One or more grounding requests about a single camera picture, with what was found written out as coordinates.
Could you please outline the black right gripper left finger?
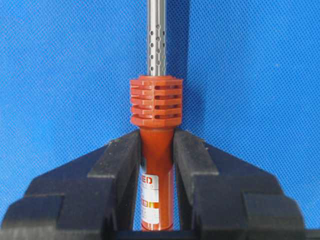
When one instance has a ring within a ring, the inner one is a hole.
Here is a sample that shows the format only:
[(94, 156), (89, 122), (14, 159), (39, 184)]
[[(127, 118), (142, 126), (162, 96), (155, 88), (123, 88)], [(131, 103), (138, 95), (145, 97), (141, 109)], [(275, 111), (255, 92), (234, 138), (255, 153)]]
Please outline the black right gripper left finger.
[(141, 160), (138, 131), (32, 180), (2, 221), (3, 240), (110, 240), (131, 230)]

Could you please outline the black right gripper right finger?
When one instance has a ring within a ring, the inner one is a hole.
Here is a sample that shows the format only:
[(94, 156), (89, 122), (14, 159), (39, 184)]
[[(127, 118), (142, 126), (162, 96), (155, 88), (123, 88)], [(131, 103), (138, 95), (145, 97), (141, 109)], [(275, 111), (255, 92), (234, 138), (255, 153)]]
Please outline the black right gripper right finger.
[(297, 203), (272, 174), (187, 131), (173, 138), (180, 228), (200, 240), (303, 240)]

